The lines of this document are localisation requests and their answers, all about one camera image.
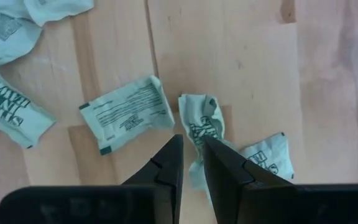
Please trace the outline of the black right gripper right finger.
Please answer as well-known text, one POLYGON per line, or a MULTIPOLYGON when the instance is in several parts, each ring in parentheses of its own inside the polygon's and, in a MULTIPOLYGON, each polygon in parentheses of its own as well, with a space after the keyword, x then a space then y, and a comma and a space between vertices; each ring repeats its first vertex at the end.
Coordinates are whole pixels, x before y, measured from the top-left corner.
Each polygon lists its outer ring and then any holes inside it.
POLYGON ((358 184, 293 184, 209 136, 203 159, 218 224, 358 224, 358 184))

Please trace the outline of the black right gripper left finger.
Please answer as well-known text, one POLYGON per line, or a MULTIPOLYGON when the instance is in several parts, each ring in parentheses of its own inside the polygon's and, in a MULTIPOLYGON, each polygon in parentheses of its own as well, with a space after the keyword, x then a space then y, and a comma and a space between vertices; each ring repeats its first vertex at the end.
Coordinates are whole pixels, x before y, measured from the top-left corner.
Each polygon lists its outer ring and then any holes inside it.
POLYGON ((32 186, 0 202, 0 224, 179 224, 183 136, 121 185, 32 186))

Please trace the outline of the pale green stevia packet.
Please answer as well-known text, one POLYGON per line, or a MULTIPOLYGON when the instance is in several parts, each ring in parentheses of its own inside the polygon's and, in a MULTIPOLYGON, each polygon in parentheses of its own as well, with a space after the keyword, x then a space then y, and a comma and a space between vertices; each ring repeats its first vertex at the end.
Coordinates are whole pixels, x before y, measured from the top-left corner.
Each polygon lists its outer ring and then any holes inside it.
POLYGON ((197 151, 197 158, 189 168, 192 187, 196 190, 204 190, 207 198, 210 199, 204 174, 203 137, 211 136, 218 139, 233 150, 236 147, 224 138, 226 127, 223 112, 216 97, 182 94, 178 98, 178 105, 181 123, 197 151))
POLYGON ((24 5, 32 20, 43 26, 94 8, 94 0, 24 0, 24 5))
POLYGON ((294 178, 288 139, 284 133, 274 134, 247 146, 241 149, 239 154, 283 179, 294 178))
POLYGON ((0 130, 21 147, 30 148, 52 125, 55 118, 33 103, 0 75, 0 130))
POLYGON ((79 107, 94 134, 100 154, 112 153, 139 134, 175 125, 161 81, 140 78, 79 107))
POLYGON ((41 33, 42 28, 27 19, 0 13, 0 65, 29 53, 41 33))

